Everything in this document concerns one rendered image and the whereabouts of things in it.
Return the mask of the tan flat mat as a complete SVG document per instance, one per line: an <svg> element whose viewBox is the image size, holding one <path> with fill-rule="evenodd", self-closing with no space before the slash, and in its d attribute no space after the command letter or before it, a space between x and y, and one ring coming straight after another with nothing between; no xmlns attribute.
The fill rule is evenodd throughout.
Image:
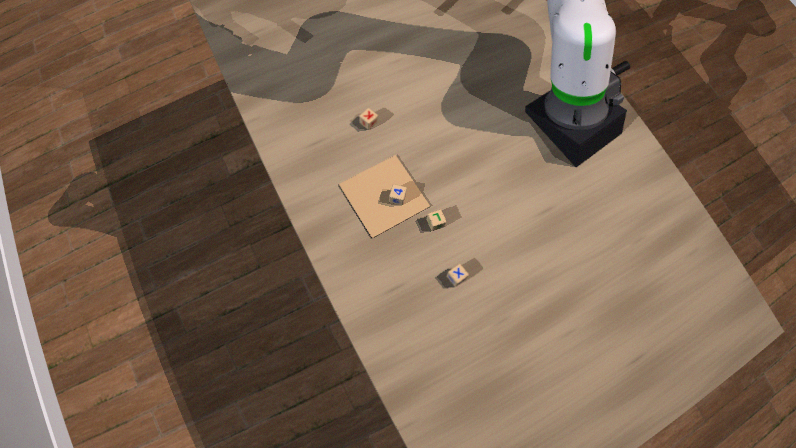
<svg viewBox="0 0 796 448"><path fill-rule="evenodd" d="M389 202L393 184L407 187L403 205ZM339 186L372 238L430 207L396 155Z"/></svg>

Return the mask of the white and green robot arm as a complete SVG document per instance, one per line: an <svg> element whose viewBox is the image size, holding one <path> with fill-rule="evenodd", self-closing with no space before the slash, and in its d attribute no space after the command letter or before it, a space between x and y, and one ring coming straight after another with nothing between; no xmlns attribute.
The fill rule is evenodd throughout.
<svg viewBox="0 0 796 448"><path fill-rule="evenodd" d="M611 68L614 21L604 0L547 0L547 5L552 92L545 98L546 114L568 129L597 127L609 105L623 103L619 74L630 69L628 61Z"/></svg>

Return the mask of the cream block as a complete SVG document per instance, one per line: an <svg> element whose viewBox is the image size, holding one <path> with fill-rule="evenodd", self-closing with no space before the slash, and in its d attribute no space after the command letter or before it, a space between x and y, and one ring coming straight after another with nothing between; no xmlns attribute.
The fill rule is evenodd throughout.
<svg viewBox="0 0 796 448"><path fill-rule="evenodd" d="M466 270L461 266L461 264L456 265L447 273L447 278L452 282L454 286L458 286L458 284L468 277L468 273ZM461 282L461 283L462 283Z"/></svg>
<svg viewBox="0 0 796 448"><path fill-rule="evenodd" d="M378 115L368 108L360 115L360 123L365 128L370 130L376 123L378 123Z"/></svg>
<svg viewBox="0 0 796 448"><path fill-rule="evenodd" d="M393 184L389 195L389 202L403 205L407 188Z"/></svg>
<svg viewBox="0 0 796 448"><path fill-rule="evenodd" d="M431 231L443 228L446 224L446 219L442 213L442 210L437 210L427 215L427 222L430 226Z"/></svg>

